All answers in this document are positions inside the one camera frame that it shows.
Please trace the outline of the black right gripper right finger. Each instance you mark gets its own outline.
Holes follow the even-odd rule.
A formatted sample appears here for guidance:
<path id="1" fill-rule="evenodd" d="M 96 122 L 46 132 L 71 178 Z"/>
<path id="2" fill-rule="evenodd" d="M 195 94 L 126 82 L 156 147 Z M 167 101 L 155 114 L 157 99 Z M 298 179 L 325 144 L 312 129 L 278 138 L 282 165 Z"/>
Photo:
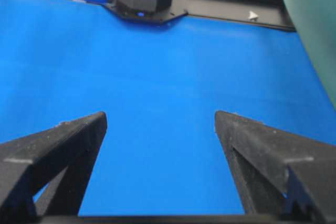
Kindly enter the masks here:
<path id="1" fill-rule="evenodd" d="M 225 111 L 215 113 L 244 212 L 335 222 L 335 146 Z"/>

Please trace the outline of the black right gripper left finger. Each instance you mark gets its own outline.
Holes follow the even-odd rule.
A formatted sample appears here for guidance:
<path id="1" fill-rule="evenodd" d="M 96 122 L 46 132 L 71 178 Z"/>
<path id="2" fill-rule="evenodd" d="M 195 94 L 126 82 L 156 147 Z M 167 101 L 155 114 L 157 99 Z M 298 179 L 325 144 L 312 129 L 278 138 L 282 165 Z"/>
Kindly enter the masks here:
<path id="1" fill-rule="evenodd" d="M 1 218 L 77 215 L 107 131 L 97 112 L 1 144 Z"/>

